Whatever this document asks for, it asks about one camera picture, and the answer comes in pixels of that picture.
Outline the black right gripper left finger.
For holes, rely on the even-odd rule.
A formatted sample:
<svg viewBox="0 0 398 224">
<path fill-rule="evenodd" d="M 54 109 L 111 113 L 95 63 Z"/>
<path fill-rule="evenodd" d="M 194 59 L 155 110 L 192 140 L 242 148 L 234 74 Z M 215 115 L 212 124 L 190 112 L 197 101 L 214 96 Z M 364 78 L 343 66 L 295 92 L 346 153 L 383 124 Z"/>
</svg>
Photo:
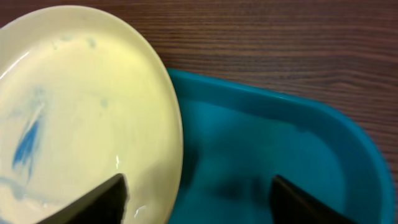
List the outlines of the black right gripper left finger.
<svg viewBox="0 0 398 224">
<path fill-rule="evenodd" d="M 121 224 L 127 202 L 123 174 L 116 174 L 39 224 Z"/>
</svg>

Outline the yellow plate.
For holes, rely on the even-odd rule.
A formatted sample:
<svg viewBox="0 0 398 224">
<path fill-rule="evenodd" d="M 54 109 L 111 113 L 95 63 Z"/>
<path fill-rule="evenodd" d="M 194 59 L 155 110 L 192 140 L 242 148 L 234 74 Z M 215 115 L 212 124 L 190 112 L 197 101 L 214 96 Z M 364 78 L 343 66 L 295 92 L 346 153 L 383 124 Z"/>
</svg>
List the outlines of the yellow plate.
<svg viewBox="0 0 398 224">
<path fill-rule="evenodd" d="M 37 223 L 117 173 L 124 223 L 166 223 L 182 157 L 174 86 L 129 24 L 54 6 L 1 28 L 2 223 Z"/>
</svg>

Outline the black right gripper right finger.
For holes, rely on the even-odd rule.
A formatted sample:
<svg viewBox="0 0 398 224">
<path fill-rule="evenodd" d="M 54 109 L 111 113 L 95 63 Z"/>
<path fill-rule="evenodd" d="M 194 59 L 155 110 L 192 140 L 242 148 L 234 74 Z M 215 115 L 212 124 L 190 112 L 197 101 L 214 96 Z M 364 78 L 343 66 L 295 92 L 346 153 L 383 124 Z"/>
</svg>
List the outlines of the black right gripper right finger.
<svg viewBox="0 0 398 224">
<path fill-rule="evenodd" d="M 281 175 L 272 179 L 269 203 L 275 224 L 354 224 Z"/>
</svg>

